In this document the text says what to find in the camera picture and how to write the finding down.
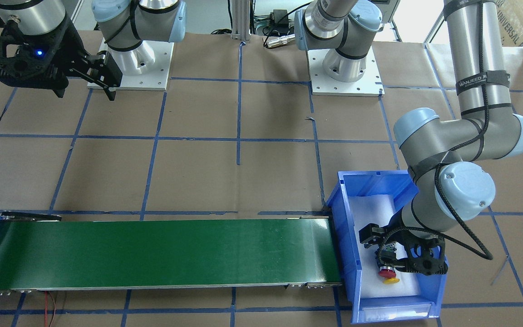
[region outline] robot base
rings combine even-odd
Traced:
[[[328,53],[328,49],[308,50],[307,53],[312,80],[312,94],[378,97],[378,95],[385,93],[372,48],[366,56],[367,68],[365,74],[354,83],[337,81],[326,74],[324,68],[322,68],[322,61]]]
[[[171,68],[174,43],[145,41],[154,50],[155,62],[149,72],[140,75],[123,75],[120,87],[116,89],[143,89],[147,91],[166,91],[168,73]],[[100,50],[109,50],[102,40]],[[88,83],[89,89],[101,89],[98,85]]]

